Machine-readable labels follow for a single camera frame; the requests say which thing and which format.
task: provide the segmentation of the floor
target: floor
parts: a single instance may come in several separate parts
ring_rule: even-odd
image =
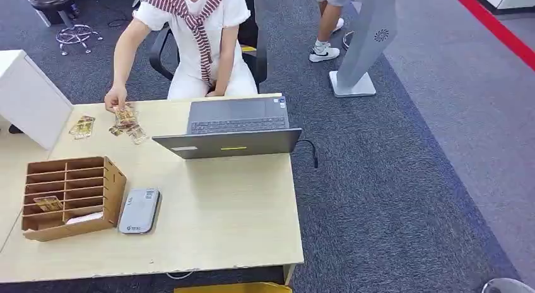
[[[269,44],[261,92],[287,96],[292,126],[314,140],[320,158],[316,170],[308,149],[292,155],[305,264],[291,286],[297,293],[477,292],[493,277],[534,285],[535,77],[455,0],[397,3],[399,35],[370,69],[378,94],[337,99],[327,73],[341,60],[307,61],[314,0],[258,2]],[[80,2],[81,21],[104,40],[91,44],[91,54],[79,48],[63,57],[53,40],[58,27],[43,26],[25,0],[2,0],[0,18],[17,20],[0,22],[0,49],[26,50],[75,104],[101,102],[124,28],[106,22],[122,16],[115,10],[129,14],[129,4]],[[344,18],[347,31],[356,13],[345,8]],[[169,82],[148,64],[154,37],[138,52],[129,100],[166,96]],[[281,270],[4,284],[0,292],[171,292],[258,280],[280,282]]]
[[[523,43],[535,50],[535,13],[496,16]]]
[[[535,108],[525,104],[535,100],[535,75],[456,0],[397,3],[399,35],[385,55],[500,245],[535,286]]]

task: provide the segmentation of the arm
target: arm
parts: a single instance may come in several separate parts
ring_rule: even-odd
[[[238,26],[223,28],[216,88],[208,96],[223,96],[234,65],[234,50],[238,41]]]
[[[136,51],[150,31],[147,25],[134,18],[119,37],[114,54],[114,83],[104,97],[108,111],[113,112],[114,105],[124,107],[127,95],[126,81],[132,70]]]

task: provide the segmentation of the white sneaker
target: white sneaker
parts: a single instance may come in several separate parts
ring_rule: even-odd
[[[326,43],[321,47],[316,47],[310,51],[309,61],[317,63],[319,61],[328,61],[337,58],[340,55],[340,49],[331,48],[330,43]]]
[[[344,26],[344,19],[340,17],[338,18],[338,22],[336,23],[336,28],[332,32],[333,33],[337,32],[338,30],[342,29],[343,26]]]

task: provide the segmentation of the sock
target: sock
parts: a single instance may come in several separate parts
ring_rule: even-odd
[[[314,44],[314,51],[316,53],[321,53],[325,49],[325,45],[327,42],[320,42],[319,40],[316,40],[316,43]]]

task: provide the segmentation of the cardboard organizer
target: cardboard organizer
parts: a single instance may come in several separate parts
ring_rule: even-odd
[[[117,226],[126,177],[107,157],[28,164],[22,210],[27,239],[53,239]],[[56,196],[62,210],[44,212],[34,198]],[[73,217],[103,212],[99,219],[67,225]]]

